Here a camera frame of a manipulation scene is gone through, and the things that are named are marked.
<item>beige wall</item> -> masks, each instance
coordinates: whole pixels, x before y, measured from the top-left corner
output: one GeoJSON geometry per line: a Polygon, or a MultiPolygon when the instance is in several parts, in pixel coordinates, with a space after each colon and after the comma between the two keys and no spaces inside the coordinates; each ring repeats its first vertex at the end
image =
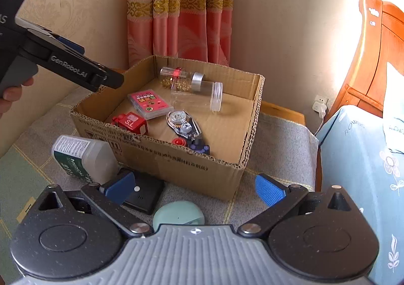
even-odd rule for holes
{"type": "MultiPolygon", "coordinates": [[[[331,107],[360,37],[359,0],[234,0],[231,66],[266,77],[263,99],[320,118],[316,94],[331,107]]],[[[404,10],[404,0],[389,0],[404,10]]]]}
{"type": "MultiPolygon", "coordinates": [[[[19,16],[81,44],[86,56],[108,67],[129,66],[127,0],[25,0],[19,16]]],[[[0,119],[0,157],[18,136],[77,86],[40,68],[35,84],[0,119]]]]}

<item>blue bedsheet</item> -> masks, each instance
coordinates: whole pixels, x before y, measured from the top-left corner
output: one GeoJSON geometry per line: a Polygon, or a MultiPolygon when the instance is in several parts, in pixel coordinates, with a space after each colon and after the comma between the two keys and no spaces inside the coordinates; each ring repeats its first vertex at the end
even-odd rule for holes
{"type": "Polygon", "coordinates": [[[404,280],[404,154],[386,148],[383,119],[351,105],[340,108],[317,138],[323,190],[343,186],[379,240],[370,279],[399,284],[404,280]]]}

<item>bed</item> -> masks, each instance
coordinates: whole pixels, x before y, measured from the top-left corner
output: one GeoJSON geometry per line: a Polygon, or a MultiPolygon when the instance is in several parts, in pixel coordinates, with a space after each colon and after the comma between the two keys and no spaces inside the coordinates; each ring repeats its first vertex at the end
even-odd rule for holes
{"type": "Polygon", "coordinates": [[[382,116],[387,63],[404,75],[404,13],[382,0],[360,0],[359,9],[354,59],[317,134],[316,190],[339,184],[348,191],[379,239],[370,279],[395,285],[404,280],[404,154],[387,148],[382,116]]]}

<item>plastic bottle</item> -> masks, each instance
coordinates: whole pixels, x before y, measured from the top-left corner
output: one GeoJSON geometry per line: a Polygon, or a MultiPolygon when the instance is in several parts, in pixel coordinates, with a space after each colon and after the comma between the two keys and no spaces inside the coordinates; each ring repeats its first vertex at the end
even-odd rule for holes
{"type": "Polygon", "coordinates": [[[209,108],[219,112],[222,104],[221,82],[174,79],[171,87],[171,104],[174,109],[209,108]]]}
{"type": "Polygon", "coordinates": [[[71,176],[104,184],[120,169],[107,142],[74,136],[60,136],[52,146],[52,156],[71,176]]]}
{"type": "Polygon", "coordinates": [[[193,81],[202,81],[203,74],[198,72],[187,72],[181,68],[171,69],[163,67],[160,70],[160,82],[164,88],[171,88],[172,82],[175,79],[191,79],[193,81]]]}

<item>bottle with green label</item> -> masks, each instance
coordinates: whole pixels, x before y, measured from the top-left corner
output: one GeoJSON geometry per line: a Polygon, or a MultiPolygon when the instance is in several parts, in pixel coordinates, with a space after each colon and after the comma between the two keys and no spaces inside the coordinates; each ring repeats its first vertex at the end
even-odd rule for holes
{"type": "Polygon", "coordinates": [[[60,136],[52,146],[52,156],[70,176],[104,184],[120,169],[107,142],[74,136],[60,136]]]}

